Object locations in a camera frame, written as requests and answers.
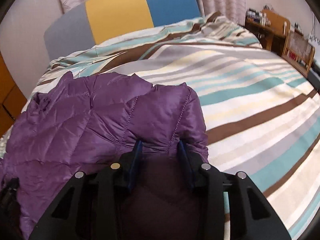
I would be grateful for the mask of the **orange wooden wardrobe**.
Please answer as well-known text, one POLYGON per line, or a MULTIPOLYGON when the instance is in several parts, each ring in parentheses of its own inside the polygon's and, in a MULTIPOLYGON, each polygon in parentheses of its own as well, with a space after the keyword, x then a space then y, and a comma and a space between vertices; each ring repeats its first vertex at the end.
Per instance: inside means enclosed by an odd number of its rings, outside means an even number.
POLYGON ((27 99, 16 85, 7 66, 0 58, 0 134, 3 136, 21 114, 27 99))

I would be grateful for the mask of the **wooden wicker chair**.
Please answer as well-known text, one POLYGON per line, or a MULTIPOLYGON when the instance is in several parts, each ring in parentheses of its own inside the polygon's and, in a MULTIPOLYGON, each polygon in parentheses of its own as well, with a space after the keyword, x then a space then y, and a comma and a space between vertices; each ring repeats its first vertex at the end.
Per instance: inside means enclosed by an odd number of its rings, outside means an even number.
POLYGON ((308 77, 314 55, 315 48, 307 39, 294 31, 288 32, 281 57, 305 78, 308 77))

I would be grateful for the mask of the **clutter items on desk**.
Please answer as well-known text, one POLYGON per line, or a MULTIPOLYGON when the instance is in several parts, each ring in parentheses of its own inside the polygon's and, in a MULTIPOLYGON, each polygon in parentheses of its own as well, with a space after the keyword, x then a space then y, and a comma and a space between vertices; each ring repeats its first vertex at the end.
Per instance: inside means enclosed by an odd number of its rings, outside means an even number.
POLYGON ((259 23, 263 26, 270 26, 271 21, 267 18, 267 13, 249 8, 246 11, 246 21, 259 23))

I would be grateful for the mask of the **wooden side desk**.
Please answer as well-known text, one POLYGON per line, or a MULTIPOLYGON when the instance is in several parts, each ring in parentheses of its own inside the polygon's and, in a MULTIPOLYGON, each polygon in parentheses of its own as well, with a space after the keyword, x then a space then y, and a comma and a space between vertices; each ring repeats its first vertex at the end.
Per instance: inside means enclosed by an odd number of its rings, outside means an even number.
POLYGON ((245 28, 257 37, 264 49, 282 56, 291 23, 287 18, 272 10, 263 9, 262 12, 266 12, 267 18, 271 21, 269 27, 245 21, 245 28))

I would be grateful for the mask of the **grey yellow blue headboard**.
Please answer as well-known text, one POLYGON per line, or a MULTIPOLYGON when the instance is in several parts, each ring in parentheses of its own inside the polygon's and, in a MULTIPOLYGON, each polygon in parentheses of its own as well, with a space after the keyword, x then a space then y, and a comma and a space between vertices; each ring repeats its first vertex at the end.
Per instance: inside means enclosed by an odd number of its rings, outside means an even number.
POLYGON ((134 31, 199 17, 196 0, 88 0, 44 33, 50 60, 134 31))

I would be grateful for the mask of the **purple quilted down jacket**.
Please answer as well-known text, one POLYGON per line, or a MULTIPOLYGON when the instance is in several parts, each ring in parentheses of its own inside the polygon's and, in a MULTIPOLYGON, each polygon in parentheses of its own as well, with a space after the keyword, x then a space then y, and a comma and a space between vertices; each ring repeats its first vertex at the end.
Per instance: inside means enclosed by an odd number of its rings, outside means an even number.
POLYGON ((172 157, 177 144, 208 159, 199 97, 186 84, 153 85, 115 72, 64 74, 36 93, 15 121, 1 160, 1 183, 18 178, 20 228, 28 239, 46 208, 78 171, 94 173, 143 141, 146 154, 172 157))

